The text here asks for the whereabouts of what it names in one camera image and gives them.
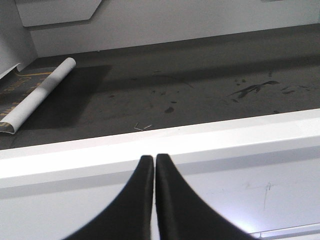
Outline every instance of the white edge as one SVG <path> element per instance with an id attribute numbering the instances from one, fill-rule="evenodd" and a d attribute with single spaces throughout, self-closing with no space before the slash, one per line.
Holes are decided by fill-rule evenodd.
<path id="1" fill-rule="evenodd" d="M 0 188 L 132 171 L 142 155 L 184 164 L 314 146 L 320 109 L 6 149 Z"/>

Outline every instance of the dark gray floor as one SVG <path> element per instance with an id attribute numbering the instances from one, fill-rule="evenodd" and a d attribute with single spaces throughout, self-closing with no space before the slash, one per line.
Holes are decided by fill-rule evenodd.
<path id="1" fill-rule="evenodd" d="M 313 24 L 39 58 L 77 68 L 0 149 L 316 109 L 319 43 Z"/>

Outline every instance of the staple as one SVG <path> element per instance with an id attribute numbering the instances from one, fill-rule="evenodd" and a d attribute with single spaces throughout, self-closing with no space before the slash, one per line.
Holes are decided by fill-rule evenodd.
<path id="1" fill-rule="evenodd" d="M 136 125 L 133 128 L 136 129 L 136 130 L 139 130 L 139 131 L 143 131 L 142 129 L 138 128 L 138 125 L 139 125 L 139 122 L 137 122 Z"/>
<path id="2" fill-rule="evenodd" d="M 153 126 L 153 125 L 150 124 L 150 125 L 148 125 L 148 126 L 145 126 L 143 129 L 148 129 L 148 128 L 152 127 L 152 126 Z"/>

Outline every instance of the yellow line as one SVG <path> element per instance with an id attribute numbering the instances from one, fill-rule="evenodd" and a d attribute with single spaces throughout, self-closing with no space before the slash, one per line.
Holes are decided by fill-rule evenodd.
<path id="1" fill-rule="evenodd" d="M 19 77 L 30 77 L 30 76 L 38 76 L 38 75 L 49 75 L 52 74 L 52 71 L 50 72 L 39 72 L 39 73 L 31 73 L 31 74 L 18 74 L 18 73 L 14 73 L 15 75 L 19 76 Z"/>

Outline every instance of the paper roll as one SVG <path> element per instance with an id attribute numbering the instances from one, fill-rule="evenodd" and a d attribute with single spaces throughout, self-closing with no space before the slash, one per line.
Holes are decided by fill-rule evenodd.
<path id="1" fill-rule="evenodd" d="M 15 134 L 26 119 L 75 66 L 76 61 L 73 58 L 68 57 L 64 60 L 35 90 L 1 120 L 1 123 L 7 125 L 2 132 Z"/>

